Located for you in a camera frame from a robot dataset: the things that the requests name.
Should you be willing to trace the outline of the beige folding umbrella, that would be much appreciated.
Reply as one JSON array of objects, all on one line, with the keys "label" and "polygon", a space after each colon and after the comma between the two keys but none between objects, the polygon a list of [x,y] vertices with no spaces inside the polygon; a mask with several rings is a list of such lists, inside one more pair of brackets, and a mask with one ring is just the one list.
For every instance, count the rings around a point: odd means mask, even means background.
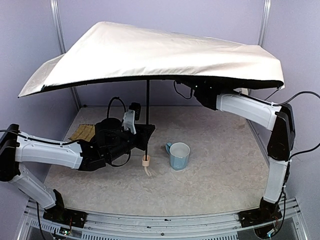
[{"label": "beige folding umbrella", "polygon": [[43,63],[19,95],[142,80],[220,91],[285,86],[281,62],[258,45],[102,21],[67,53]]}]

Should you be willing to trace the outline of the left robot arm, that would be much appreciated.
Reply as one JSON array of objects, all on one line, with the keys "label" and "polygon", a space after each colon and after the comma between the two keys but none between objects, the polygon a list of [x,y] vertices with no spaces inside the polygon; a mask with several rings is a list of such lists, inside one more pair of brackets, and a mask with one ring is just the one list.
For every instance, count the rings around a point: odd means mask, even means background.
[{"label": "left robot arm", "polygon": [[133,130],[119,119],[111,117],[94,126],[90,141],[76,139],[69,142],[38,138],[11,124],[0,138],[0,180],[9,182],[34,199],[50,218],[62,219],[67,209],[61,194],[46,187],[27,170],[25,162],[37,162],[93,172],[123,155],[131,155],[137,148],[146,151],[155,131],[153,124],[137,124]]}]

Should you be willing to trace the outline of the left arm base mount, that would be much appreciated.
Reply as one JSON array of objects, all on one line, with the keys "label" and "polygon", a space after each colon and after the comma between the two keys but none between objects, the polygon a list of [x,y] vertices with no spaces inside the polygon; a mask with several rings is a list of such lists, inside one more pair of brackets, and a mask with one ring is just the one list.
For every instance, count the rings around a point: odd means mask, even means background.
[{"label": "left arm base mount", "polygon": [[54,206],[44,210],[43,218],[70,227],[84,228],[87,215],[84,211]]}]

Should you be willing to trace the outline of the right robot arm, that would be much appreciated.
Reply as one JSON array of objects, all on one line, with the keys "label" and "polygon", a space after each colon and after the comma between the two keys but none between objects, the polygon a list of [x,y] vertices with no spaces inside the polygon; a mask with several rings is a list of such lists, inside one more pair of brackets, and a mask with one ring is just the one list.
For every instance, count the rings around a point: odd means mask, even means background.
[{"label": "right robot arm", "polygon": [[271,216],[290,173],[289,157],[295,139],[292,107],[276,105],[234,90],[215,90],[212,86],[195,85],[190,94],[208,109],[238,115],[271,131],[267,146],[269,172],[259,204],[260,217]]}]

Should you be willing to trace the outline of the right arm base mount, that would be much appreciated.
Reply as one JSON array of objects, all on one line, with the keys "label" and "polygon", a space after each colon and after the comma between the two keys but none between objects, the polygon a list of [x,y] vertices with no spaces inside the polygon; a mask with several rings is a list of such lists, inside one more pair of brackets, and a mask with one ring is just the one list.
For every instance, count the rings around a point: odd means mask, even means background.
[{"label": "right arm base mount", "polygon": [[244,210],[238,213],[242,228],[260,225],[275,221],[276,218],[281,219],[282,213],[279,206],[275,209],[266,207],[258,207],[250,210]]}]

